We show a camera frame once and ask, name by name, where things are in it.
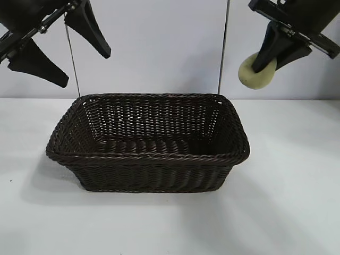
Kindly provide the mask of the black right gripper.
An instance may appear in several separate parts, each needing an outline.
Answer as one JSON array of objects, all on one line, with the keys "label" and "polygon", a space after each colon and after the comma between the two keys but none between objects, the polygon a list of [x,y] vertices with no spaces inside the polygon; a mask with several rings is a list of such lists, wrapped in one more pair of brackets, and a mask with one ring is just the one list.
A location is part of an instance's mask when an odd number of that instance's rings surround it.
[{"label": "black right gripper", "polygon": [[[331,59],[339,54],[339,45],[325,37],[321,32],[339,14],[339,1],[250,1],[252,11],[281,23],[298,32],[326,53]],[[276,71],[312,52],[308,41],[300,36],[279,34],[278,24],[269,22],[265,38],[253,62],[255,72],[262,71],[275,57]]]}]

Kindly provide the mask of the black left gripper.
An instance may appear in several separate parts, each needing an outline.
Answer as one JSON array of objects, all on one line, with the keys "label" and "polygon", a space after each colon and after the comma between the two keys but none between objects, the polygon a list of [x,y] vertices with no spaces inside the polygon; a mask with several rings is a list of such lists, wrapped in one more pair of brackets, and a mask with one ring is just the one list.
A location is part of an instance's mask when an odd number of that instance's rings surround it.
[{"label": "black left gripper", "polygon": [[1,37],[1,59],[11,71],[47,80],[61,88],[69,77],[37,46],[32,37],[45,33],[61,15],[65,24],[81,35],[105,59],[111,48],[96,21],[89,0],[85,1],[1,1],[1,24],[8,29]]}]

